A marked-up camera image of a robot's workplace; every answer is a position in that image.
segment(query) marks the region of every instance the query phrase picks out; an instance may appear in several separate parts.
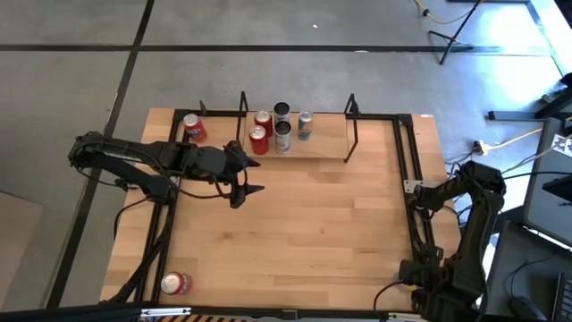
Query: tripod stand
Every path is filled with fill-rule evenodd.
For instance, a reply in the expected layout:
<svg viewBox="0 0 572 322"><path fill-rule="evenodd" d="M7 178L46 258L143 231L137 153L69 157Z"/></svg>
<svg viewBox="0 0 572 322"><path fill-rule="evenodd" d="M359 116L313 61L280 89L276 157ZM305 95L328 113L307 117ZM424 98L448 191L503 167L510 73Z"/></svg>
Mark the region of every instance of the tripod stand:
<svg viewBox="0 0 572 322"><path fill-rule="evenodd" d="M445 53L443 54L443 57L441 58L441 61L439 62L439 64L445 64L445 59L447 59L447 55L450 53L451 49L452 49L453 46L456 45L456 44L465 45L465 46L467 46L467 49L468 49L468 50L474 48L473 46L471 46L471 45L469 45L469 44L467 44L467 43L458 41L458 40L457 40L457 36L458 36L458 34L463 30L463 27L465 27L465 24L467 24L467 21L469 20L469 18L471 18L471 16L472 16L473 13L475 12L476 7L477 7L481 2L483 2L483 1L484 1L484 0L476 0L475 5L473 5L473 8L472 8L471 11L468 13L467 17L465 17L465 20L463 20L463 23L461 23L460 27L458 27L457 32L455 32L455 36L449 37L449 36L446 36L446 35L443 35L443 34L437 32L437 31L433 31L433 30L430 30L430 31L429 31L430 34L433 34L433 35L435 35L435 36L439 36L439 37L441 37L441 38L444 38L444 39L448 39L448 40L449 40L449 43L447 44L447 48L445 48Z"/></svg>

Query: soda can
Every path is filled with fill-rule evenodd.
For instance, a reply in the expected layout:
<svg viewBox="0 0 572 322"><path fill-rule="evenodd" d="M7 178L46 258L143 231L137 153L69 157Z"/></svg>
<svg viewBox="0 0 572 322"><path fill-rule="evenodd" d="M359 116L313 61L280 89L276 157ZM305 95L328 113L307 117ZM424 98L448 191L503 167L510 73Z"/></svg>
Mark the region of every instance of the soda can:
<svg viewBox="0 0 572 322"><path fill-rule="evenodd" d="M290 133L292 127L288 122L280 121L276 124L276 152L280 154L290 151Z"/></svg>
<svg viewBox="0 0 572 322"><path fill-rule="evenodd" d="M290 122L290 107L284 102L274 106L274 124L278 122Z"/></svg>
<svg viewBox="0 0 572 322"><path fill-rule="evenodd" d="M312 125L314 124L314 115L310 111L300 112L298 118L298 139L308 140L312 134Z"/></svg>
<svg viewBox="0 0 572 322"><path fill-rule="evenodd" d="M268 136L266 130L261 125L255 125L250 129L250 145L252 151L258 155L268 152Z"/></svg>
<svg viewBox="0 0 572 322"><path fill-rule="evenodd" d="M190 288L192 288L192 280L179 272L171 272L161 281L161 290L168 295L184 294Z"/></svg>
<svg viewBox="0 0 572 322"><path fill-rule="evenodd" d="M268 111L259 111L256 115L254 115L254 124L260 125L265 128L266 136L272 136L272 128L274 124L272 123L272 115Z"/></svg>
<svg viewBox="0 0 572 322"><path fill-rule="evenodd" d="M206 130L203 122L198 118L196 114L188 114L182 119L182 124L185 126L185 130L190 135L190 138L196 143L200 143L206 140Z"/></svg>

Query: gray floor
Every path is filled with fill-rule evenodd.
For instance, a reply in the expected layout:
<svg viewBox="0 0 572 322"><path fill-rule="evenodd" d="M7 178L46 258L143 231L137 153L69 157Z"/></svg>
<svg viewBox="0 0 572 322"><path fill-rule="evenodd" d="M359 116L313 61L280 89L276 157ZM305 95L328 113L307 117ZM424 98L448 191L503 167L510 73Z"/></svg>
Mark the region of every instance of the gray floor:
<svg viewBox="0 0 572 322"><path fill-rule="evenodd" d="M553 5L535 2L548 11ZM443 20L470 7L425 5ZM0 44L130 44L144 6L4 0ZM403 0L165 0L156 2L144 44L441 46L426 32L452 34L455 26L432 24ZM536 99L560 77L552 58L537 54L549 45L526 7L484 4L461 37L507 51L454 54L444 66L438 55L421 53L141 53L114 135L138 140L150 107L197 108L202 99L210 109L236 108L242 90L254 109L285 100L296 109L340 111L355 93L364 112L434 114L446 158L468 151L473 140L494 144L539 127L484 118L492 109L537 108ZM36 308L45 298L85 184L67 153L74 136L103 129L126 59L127 53L0 54L0 191L46 208L4 309ZM537 141L533 135L478 160L505 169L534 153ZM526 181L509 182L505 208L522 202ZM63 305L97 302L123 198L98 187Z"/></svg>

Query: red soda can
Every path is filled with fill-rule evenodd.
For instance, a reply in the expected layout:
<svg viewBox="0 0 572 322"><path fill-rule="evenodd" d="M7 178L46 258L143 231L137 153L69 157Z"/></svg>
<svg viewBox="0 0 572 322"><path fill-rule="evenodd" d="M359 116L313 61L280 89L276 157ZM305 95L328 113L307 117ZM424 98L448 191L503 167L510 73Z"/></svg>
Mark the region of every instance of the red soda can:
<svg viewBox="0 0 572 322"><path fill-rule="evenodd" d="M188 114L185 116L182 119L182 124L185 126L185 130L189 133L190 138L196 143L206 140L205 125L203 125L203 122L196 114Z"/></svg>
<svg viewBox="0 0 572 322"><path fill-rule="evenodd" d="M163 277L161 290L168 295L184 294L192 288L192 279L179 272L171 272Z"/></svg>
<svg viewBox="0 0 572 322"><path fill-rule="evenodd" d="M265 128L266 136L270 138L273 131L272 115L267 111L259 111L254 115L254 123Z"/></svg>
<svg viewBox="0 0 572 322"><path fill-rule="evenodd" d="M266 130L260 125L255 125L250 129L250 145L252 151L258 155L263 155L268 152L268 136Z"/></svg>

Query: wooden table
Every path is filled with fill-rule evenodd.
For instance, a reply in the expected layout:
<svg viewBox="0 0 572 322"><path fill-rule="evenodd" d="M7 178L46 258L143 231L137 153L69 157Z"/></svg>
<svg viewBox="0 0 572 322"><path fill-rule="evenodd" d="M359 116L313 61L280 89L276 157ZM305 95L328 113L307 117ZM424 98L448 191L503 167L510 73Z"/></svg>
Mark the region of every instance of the wooden table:
<svg viewBox="0 0 572 322"><path fill-rule="evenodd" d="M172 114L172 109L151 109L141 141L167 140ZM413 120L425 181L445 181L433 117L414 115ZM207 117L204 122L211 144L220 147L236 134L235 118ZM358 132L359 144L347 164L339 159L261 159L262 166L248 169L248 181L265 190L248 196L239 209L231 209L225 199L181 195L166 271L192 275L195 285L187 295L162 294L160 303L372 309L375 294L396 276L411 249L391 122L360 120ZM182 188L214 192L204 182L184 181ZM130 191L126 204L142 198L140 191ZM139 264L152 207L143 203L123 213L102 299L113 296ZM444 209L432 223L436 244L449 256L460 239L455 215ZM152 267L147 285L152 285L154 271ZM403 287L391 288L378 308L410 310L409 296Z"/></svg>

